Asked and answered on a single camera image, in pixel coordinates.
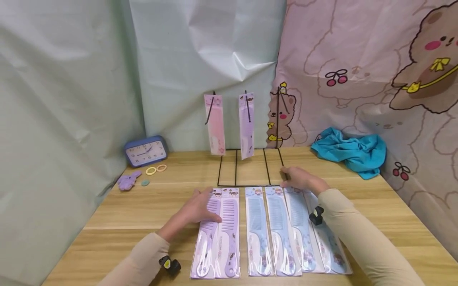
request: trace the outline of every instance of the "sleeve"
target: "sleeve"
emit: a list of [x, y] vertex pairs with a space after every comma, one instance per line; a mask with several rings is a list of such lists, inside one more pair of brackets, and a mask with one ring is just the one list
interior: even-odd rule
[[375, 286], [422, 286], [418, 274], [365, 216], [339, 190], [318, 195], [323, 219], [342, 240]]
[[159, 259], [168, 252], [169, 243], [156, 233], [150, 233], [98, 286], [148, 286], [161, 268]]

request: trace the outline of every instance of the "blue alarm clock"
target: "blue alarm clock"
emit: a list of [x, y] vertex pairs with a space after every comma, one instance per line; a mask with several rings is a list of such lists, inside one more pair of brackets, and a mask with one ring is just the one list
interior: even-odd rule
[[143, 167], [167, 159], [169, 150], [162, 136], [148, 137], [128, 142], [124, 146], [127, 160], [132, 167]]

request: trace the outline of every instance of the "table surface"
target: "table surface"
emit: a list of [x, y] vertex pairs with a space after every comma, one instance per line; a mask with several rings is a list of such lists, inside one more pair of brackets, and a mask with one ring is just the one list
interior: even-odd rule
[[[281, 160], [275, 149], [265, 150], [272, 184], [279, 184]], [[365, 181], [343, 164], [318, 159], [308, 147], [281, 148], [286, 166], [299, 166], [338, 188], [377, 226], [412, 264], [426, 285], [455, 286], [458, 264], [381, 176]], [[233, 184], [235, 151], [227, 151], [221, 167], [220, 184]], [[114, 186], [84, 229], [68, 248], [44, 282], [44, 286], [96, 285], [145, 235], [158, 230], [192, 194], [195, 187], [217, 185], [219, 156], [207, 151], [175, 152], [166, 161], [163, 173], [145, 175], [147, 167], [129, 192]], [[124, 174], [132, 173], [127, 168]], [[142, 180], [150, 184], [141, 186]], [[237, 164], [238, 184], [268, 184], [263, 150]], [[370, 285], [348, 250], [354, 274], [303, 274], [301, 277], [249, 277], [244, 191], [240, 197], [241, 278], [191, 280], [191, 269], [198, 225], [189, 225], [171, 244], [170, 256], [178, 259], [182, 270], [174, 279], [161, 270], [151, 285]]]

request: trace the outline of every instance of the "clock face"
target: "clock face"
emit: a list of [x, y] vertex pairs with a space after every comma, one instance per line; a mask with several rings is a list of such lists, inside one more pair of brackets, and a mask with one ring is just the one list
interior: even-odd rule
[[159, 159], [164, 159], [166, 154], [161, 141], [146, 143], [125, 151], [133, 166], [143, 165]]

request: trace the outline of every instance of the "blue towel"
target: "blue towel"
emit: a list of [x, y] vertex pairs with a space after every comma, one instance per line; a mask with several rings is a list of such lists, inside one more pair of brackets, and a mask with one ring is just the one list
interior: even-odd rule
[[385, 162], [387, 146], [379, 135], [344, 139], [342, 132], [329, 127], [321, 132], [321, 139], [311, 147], [318, 158], [332, 162], [344, 161], [348, 169], [368, 180], [380, 174], [379, 167]]

